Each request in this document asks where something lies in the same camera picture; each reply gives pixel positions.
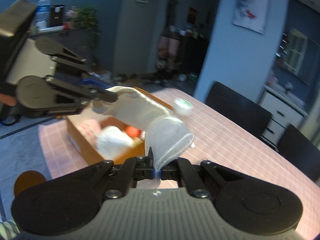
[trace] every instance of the plaid tablecloth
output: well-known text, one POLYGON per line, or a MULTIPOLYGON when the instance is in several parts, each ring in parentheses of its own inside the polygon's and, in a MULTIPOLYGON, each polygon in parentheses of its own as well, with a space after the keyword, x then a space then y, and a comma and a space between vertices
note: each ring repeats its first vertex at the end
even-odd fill
MULTIPOLYGON (((301 171, 253 135, 184 92, 165 89, 154 95, 171 105, 175 98, 183 98, 194 106, 188 125, 196 135, 196 147, 181 157, 193 164, 211 160, 291 190, 303 204, 297 232, 305 239, 313 239, 320 233, 320 188, 301 171)), ((52 178, 87 166, 69 141, 64 121, 42 126, 39 137, 52 178)), ((162 181, 160 185, 176 186, 174 181, 162 181)))

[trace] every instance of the box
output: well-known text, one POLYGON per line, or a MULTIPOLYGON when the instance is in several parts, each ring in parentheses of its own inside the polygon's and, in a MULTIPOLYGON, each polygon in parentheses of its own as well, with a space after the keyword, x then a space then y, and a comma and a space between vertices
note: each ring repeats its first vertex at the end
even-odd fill
MULTIPOLYGON (((144 95, 148 96, 150 99, 163 105, 164 107, 170 110, 173 109, 171 105, 167 104, 166 102, 163 102, 162 100, 149 94, 148 92, 139 88, 135 88, 135 89, 137 89, 144 95)), ((78 150, 80 151, 80 154, 88 163, 88 165, 92 165, 105 160, 105 158, 99 154, 99 152, 83 137, 83 135, 76 128, 77 123, 81 123, 83 120, 86 120, 89 118, 97 120, 100 123, 102 128, 108 125, 114 125, 118 127, 120 130, 123 130, 127 126, 127 124, 119 121, 118 119, 112 116, 97 114, 94 111, 92 111, 90 107, 84 109, 84 111, 81 114, 66 116, 69 135, 72 137, 74 143, 76 144, 76 146, 78 147, 78 150)), ((142 156, 142 155, 145 156, 144 142, 142 142, 141 144, 137 145, 134 148, 129 148, 113 161, 115 164, 121 164, 128 158, 142 156)))

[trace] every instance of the brown box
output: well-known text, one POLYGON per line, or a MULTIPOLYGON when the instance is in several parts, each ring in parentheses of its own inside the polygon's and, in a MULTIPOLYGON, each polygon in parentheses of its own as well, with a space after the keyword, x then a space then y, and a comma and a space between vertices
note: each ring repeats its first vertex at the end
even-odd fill
MULTIPOLYGON (((155 96, 149 94, 148 92, 142 89, 139 89, 139 88, 136 88, 136 89, 141 93, 143 93, 144 95, 148 96, 150 99, 172 110, 172 106, 167 104, 166 102, 161 101, 159 98, 156 98, 155 96)), ((104 128, 109 125, 114 125, 118 127, 120 130, 124 130, 127 124, 119 121, 118 119, 112 116, 106 117, 104 115, 97 114, 93 112, 90 108, 85 109, 79 115, 71 115, 66 117, 68 133, 71 135, 73 140, 77 143, 82 157, 85 159, 88 165, 92 165, 105 160, 105 158, 99 154, 99 152, 83 137, 83 135, 76 128, 77 122, 81 122, 82 120, 85 120, 87 118, 96 119, 100 123, 101 128, 104 128)), ((130 148, 126 150, 125 152, 123 152, 123 154, 118 156, 113 161, 115 164, 121 164, 128 158, 141 156, 141 155, 145 156, 144 142, 142 142, 141 144, 137 145, 134 148, 130 148)))

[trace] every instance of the black handle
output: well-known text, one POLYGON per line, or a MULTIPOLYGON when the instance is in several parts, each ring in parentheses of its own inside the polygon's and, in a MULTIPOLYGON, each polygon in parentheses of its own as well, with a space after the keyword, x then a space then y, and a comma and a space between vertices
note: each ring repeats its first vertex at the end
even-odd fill
POLYGON ((284 117, 284 114, 282 114, 280 111, 277 110, 277 113, 278 113, 279 115, 281 115, 282 117, 284 117))
POLYGON ((268 127, 266 129, 267 129, 267 131, 271 132, 272 134, 275 134, 275 132, 270 130, 268 127))

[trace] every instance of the gray gripper base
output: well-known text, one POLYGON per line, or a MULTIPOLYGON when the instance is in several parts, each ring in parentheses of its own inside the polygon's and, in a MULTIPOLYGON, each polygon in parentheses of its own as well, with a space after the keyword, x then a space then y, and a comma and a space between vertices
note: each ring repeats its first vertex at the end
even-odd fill
POLYGON ((185 188, 136 189, 103 203, 82 228, 59 236, 22 233, 19 240, 302 240, 294 230, 257 236, 225 222, 208 199, 191 197, 185 188))

